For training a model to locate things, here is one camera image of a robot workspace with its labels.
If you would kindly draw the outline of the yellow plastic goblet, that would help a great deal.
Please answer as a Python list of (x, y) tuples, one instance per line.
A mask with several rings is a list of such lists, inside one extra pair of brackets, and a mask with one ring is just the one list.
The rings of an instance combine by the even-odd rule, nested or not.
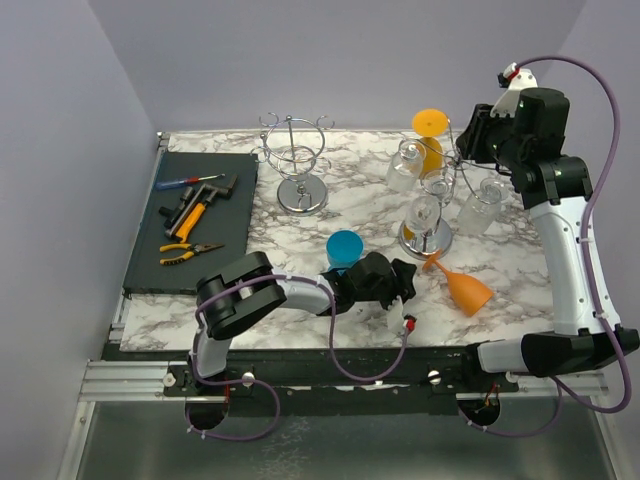
[(425, 175), (443, 164), (443, 149), (437, 137), (447, 130), (449, 119), (442, 111), (429, 108), (416, 113), (411, 125), (420, 137), (420, 149), (425, 153), (421, 172)]

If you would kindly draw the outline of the scrolled chrome glass rack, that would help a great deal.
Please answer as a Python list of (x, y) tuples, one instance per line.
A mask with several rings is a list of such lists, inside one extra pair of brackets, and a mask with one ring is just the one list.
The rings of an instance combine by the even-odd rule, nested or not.
[(425, 154), (432, 153), (442, 162), (419, 177), (424, 194), (410, 204), (398, 231), (402, 249), (415, 259), (426, 260), (436, 253), (446, 254), (452, 245), (453, 232), (443, 210), (453, 199), (457, 174), (464, 173), (464, 160), (455, 146), (451, 121), (440, 110), (416, 113), (412, 129)]

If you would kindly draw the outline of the small clear wine glass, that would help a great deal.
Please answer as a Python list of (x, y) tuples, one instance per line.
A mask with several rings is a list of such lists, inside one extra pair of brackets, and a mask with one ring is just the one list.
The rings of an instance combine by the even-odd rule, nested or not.
[(410, 191), (421, 174), (425, 158), (425, 148), (419, 140), (402, 140), (389, 163), (387, 186), (395, 192)]

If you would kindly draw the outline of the blue plastic goblet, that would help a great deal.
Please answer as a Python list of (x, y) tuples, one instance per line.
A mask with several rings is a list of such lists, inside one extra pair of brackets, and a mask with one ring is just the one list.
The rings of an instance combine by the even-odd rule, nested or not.
[(352, 267), (360, 260), (364, 251), (362, 238), (354, 231), (339, 230), (326, 242), (326, 254), (330, 270)]

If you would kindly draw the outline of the clear ribbed wine glass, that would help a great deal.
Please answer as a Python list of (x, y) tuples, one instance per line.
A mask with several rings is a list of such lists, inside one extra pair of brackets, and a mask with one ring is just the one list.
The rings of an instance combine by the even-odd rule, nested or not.
[(483, 179), (458, 214), (459, 231), (468, 235), (484, 234), (498, 217), (507, 197), (508, 189), (502, 181), (496, 178)]

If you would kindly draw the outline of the clear stemmed wine glass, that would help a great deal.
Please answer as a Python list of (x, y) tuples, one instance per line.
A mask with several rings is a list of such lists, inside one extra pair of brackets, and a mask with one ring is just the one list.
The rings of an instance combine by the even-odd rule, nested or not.
[(424, 194), (409, 206), (404, 220), (403, 235), (413, 240), (434, 232), (442, 216), (442, 209), (452, 200), (456, 180), (447, 168), (435, 169), (420, 179)]

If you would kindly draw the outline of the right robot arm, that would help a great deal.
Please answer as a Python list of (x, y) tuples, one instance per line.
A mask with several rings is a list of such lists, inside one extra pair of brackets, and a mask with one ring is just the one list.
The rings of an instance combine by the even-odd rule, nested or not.
[(607, 296), (598, 255), (584, 265), (582, 248), (593, 231), (582, 216), (594, 194), (586, 163), (562, 152), (569, 110), (562, 92), (526, 88), (504, 117), (489, 104), (476, 105), (456, 141), (463, 159), (509, 171), (542, 242), (553, 300), (552, 330), (471, 346), (475, 358), (459, 370), (471, 391), (485, 390), (497, 373), (596, 370), (639, 348), (638, 331), (622, 326)]

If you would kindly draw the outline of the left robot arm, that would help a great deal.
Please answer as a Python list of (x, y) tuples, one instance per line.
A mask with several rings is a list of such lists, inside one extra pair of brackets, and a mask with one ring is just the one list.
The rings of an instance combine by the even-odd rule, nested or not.
[(201, 395), (214, 393), (226, 368), (231, 340), (278, 308), (335, 317), (361, 302), (377, 302), (389, 312), (416, 295), (417, 266), (367, 254), (347, 269), (315, 277), (273, 267), (258, 251), (196, 283), (196, 322), (187, 382)]

